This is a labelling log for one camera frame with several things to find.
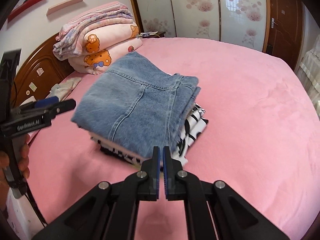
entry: denim jeans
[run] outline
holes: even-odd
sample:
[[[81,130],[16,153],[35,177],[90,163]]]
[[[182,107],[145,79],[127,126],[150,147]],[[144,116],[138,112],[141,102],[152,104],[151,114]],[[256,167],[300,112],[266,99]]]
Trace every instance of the denim jeans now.
[[[196,77],[168,75],[137,52],[118,59],[89,88],[72,121],[144,158],[173,152],[200,92]]]

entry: metal screw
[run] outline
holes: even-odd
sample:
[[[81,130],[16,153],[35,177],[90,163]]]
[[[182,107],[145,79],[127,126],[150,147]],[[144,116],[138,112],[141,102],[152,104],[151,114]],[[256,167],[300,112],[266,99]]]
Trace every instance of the metal screw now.
[[[184,178],[188,175],[188,173],[186,171],[178,171],[178,176],[181,178]]]
[[[141,179],[144,178],[146,175],[147,175],[147,173],[145,171],[138,171],[137,172],[137,176]]]
[[[224,188],[226,186],[226,184],[222,180],[218,180],[215,183],[215,185],[216,185],[217,188]]]
[[[99,188],[100,189],[107,189],[109,187],[109,183],[106,181],[102,181],[99,183]]]

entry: pink quilt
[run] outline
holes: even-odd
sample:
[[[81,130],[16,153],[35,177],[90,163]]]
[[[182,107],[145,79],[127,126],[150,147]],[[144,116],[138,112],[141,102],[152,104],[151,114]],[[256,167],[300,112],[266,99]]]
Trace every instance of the pink quilt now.
[[[305,90],[279,58],[204,39],[145,39],[137,52],[167,73],[197,76],[197,103],[210,123],[189,149],[187,171],[226,181],[258,211],[299,240],[320,210],[320,122]],[[83,79],[77,102],[98,78]],[[88,132],[57,116],[30,149],[28,183],[51,222],[100,181],[121,181],[136,169],[105,156]],[[141,202],[135,239],[187,239],[182,202]]]

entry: nightstand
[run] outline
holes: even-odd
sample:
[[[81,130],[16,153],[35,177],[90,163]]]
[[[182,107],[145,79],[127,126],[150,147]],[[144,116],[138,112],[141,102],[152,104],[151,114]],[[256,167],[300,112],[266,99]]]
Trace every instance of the nightstand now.
[[[144,37],[142,39],[149,39],[149,38],[164,38],[165,32],[157,32],[155,35],[150,35],[149,37]]]

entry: stack of blankets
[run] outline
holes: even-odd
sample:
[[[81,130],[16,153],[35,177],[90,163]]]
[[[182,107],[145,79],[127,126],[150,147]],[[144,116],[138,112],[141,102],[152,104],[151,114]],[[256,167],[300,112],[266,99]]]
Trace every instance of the stack of blankets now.
[[[208,124],[195,103],[197,85],[198,78],[164,73],[135,51],[100,75],[72,121],[104,152],[132,164],[151,158],[154,146],[169,146],[172,158],[185,165],[188,147]]]
[[[111,63],[142,45],[138,26],[127,6],[109,3],[63,25],[53,54],[68,59],[80,73],[100,74]]]

